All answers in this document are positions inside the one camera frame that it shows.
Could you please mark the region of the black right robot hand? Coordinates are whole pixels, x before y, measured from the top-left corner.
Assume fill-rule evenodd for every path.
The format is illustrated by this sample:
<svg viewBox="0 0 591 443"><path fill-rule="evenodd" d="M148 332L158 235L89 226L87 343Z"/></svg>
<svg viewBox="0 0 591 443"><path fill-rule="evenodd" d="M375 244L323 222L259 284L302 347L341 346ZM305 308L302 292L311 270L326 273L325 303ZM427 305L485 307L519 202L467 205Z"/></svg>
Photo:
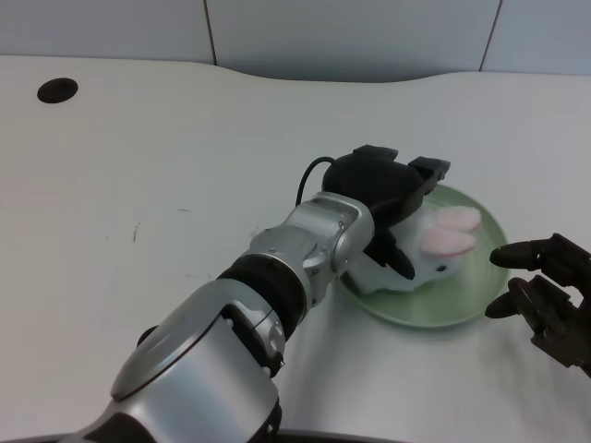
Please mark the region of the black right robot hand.
<svg viewBox="0 0 591 443"><path fill-rule="evenodd" d="M507 292L485 310L492 319L521 316L539 350L565 367L590 374L590 253L555 233L548 239L494 249L493 265L538 270L529 281L512 278Z"/></svg>

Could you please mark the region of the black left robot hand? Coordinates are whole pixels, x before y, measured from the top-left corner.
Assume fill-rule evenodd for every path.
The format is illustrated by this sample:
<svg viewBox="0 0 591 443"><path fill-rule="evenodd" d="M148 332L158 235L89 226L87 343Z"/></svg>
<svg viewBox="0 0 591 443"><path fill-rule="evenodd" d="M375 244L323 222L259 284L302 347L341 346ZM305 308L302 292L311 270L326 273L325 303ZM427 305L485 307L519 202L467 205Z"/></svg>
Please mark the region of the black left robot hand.
<svg viewBox="0 0 591 443"><path fill-rule="evenodd" d="M375 232L364 250L377 265L390 267L407 280L416 276L407 254L397 245L391 228L413 215L423 198L444 179L451 163L417 157L408 164L396 160L398 151L365 145L340 157L324 173L322 190L355 199L368 207Z"/></svg>

